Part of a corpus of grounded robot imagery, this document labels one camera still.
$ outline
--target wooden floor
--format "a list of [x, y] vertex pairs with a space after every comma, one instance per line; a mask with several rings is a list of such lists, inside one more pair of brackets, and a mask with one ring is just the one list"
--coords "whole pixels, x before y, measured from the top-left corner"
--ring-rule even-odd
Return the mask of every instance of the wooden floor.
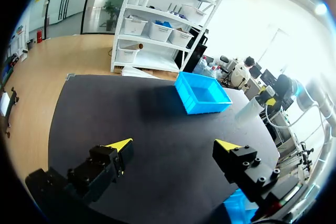
[[[114, 35], [58, 37], [35, 44], [28, 58], [16, 64], [5, 90], [14, 87], [20, 101], [9, 121], [8, 152], [18, 177], [24, 181], [32, 171], [48, 169], [49, 130], [55, 106], [68, 73], [114, 74], [108, 51]], [[176, 73], [153, 71], [162, 79], [176, 79]]]

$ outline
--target potted plant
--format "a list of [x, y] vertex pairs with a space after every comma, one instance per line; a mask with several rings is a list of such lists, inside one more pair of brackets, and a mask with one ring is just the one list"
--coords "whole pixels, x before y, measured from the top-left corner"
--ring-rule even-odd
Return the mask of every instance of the potted plant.
[[123, 1], [124, 0], [106, 0], [104, 8], [110, 15], [110, 19], [106, 21], [106, 31], [112, 30], [113, 22], [117, 22]]

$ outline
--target cardboard tube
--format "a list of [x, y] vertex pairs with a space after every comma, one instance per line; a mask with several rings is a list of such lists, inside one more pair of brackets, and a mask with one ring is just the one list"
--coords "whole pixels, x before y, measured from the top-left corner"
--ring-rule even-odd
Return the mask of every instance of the cardboard tube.
[[142, 48], [143, 48], [143, 44], [135, 44], [132, 46], [124, 47], [123, 49], [138, 50]]

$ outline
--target red fire extinguisher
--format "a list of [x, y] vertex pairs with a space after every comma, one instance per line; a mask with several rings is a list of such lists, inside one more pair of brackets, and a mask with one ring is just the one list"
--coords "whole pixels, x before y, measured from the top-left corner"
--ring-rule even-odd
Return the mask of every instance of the red fire extinguisher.
[[36, 36], [37, 36], [37, 43], [42, 42], [42, 30], [37, 30]]

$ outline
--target person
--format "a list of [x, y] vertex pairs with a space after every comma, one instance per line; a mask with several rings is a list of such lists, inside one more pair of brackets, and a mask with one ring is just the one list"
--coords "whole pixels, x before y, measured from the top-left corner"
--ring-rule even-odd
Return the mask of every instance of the person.
[[249, 72], [250, 68], [253, 67], [255, 61], [252, 57], [247, 57], [244, 63], [237, 64], [235, 66], [235, 70], [232, 72], [231, 75], [231, 83], [234, 87], [239, 87], [240, 89], [245, 90], [247, 81], [250, 79], [251, 74]]

